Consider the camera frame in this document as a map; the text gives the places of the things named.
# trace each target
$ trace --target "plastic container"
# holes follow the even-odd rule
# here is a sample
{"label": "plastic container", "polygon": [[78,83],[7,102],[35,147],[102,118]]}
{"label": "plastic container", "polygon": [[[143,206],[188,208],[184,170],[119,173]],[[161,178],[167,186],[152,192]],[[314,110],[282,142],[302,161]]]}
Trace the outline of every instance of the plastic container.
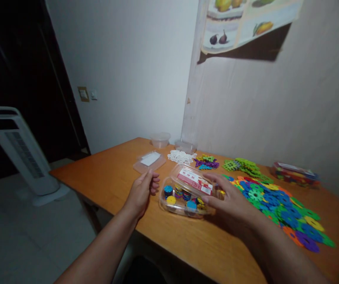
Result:
{"label": "plastic container", "polygon": [[289,164],[273,163],[271,174],[278,179],[302,187],[319,188],[320,180],[316,173]]}
{"label": "plastic container", "polygon": [[[164,191],[166,186],[172,187],[172,193],[169,196],[171,196],[172,200],[175,200],[175,204],[167,202],[169,196]],[[179,196],[176,189],[180,189],[182,195]],[[184,198],[184,193],[187,193],[188,196],[190,195],[189,200]],[[203,218],[204,215],[214,212],[212,208],[203,204],[202,200],[197,200],[197,198],[201,198],[204,195],[219,196],[215,183],[203,178],[202,173],[197,169],[178,164],[163,182],[163,187],[159,194],[159,205],[172,213],[192,218]],[[196,203],[197,207],[188,207],[187,202],[189,201]]]}
{"label": "plastic container", "polygon": [[183,139],[177,139],[175,141],[175,149],[193,155],[197,150],[197,143],[190,143]]}
{"label": "plastic container", "polygon": [[137,159],[138,161],[133,165],[133,168],[140,174],[143,174],[150,169],[155,171],[167,161],[163,155],[156,151],[146,153],[143,156],[139,156]]}
{"label": "plastic container", "polygon": [[155,148],[164,148],[168,145],[168,141],[171,138],[171,134],[168,132],[153,133],[150,135],[151,142]]}

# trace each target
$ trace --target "small plastic cup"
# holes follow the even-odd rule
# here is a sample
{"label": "small plastic cup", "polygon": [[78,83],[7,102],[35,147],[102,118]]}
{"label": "small plastic cup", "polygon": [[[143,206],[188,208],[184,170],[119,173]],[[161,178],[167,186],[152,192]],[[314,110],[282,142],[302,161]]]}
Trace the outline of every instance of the small plastic cup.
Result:
{"label": "small plastic cup", "polygon": [[153,133],[150,135],[151,142],[155,148],[164,148],[168,145],[168,141],[171,138],[171,134],[168,132]]}

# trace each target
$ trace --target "dark doorway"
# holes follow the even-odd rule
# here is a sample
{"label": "dark doorway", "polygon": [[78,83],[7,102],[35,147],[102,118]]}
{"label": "dark doorway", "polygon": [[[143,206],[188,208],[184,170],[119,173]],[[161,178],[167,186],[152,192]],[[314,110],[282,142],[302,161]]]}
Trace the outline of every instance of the dark doorway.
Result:
{"label": "dark doorway", "polygon": [[[20,110],[49,162],[88,147],[43,0],[0,0],[0,106]],[[0,178],[16,172],[0,147]]]}

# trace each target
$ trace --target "forearm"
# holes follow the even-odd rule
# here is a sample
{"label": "forearm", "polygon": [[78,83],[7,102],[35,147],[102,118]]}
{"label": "forearm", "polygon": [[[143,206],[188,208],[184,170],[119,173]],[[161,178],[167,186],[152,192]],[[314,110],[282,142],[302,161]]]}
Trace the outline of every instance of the forearm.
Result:
{"label": "forearm", "polygon": [[328,283],[316,265],[270,219],[258,214],[248,222],[275,283]]}
{"label": "forearm", "polygon": [[138,219],[118,212],[56,284],[111,283]]}

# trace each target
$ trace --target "light switch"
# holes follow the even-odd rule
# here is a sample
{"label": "light switch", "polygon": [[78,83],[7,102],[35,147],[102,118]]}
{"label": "light switch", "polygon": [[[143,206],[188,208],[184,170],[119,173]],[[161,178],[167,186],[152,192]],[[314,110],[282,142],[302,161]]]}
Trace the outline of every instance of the light switch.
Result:
{"label": "light switch", "polygon": [[88,92],[86,87],[78,87],[80,99],[85,102],[89,102]]}
{"label": "light switch", "polygon": [[97,91],[96,90],[92,90],[91,91],[91,99],[92,100],[97,100]]}

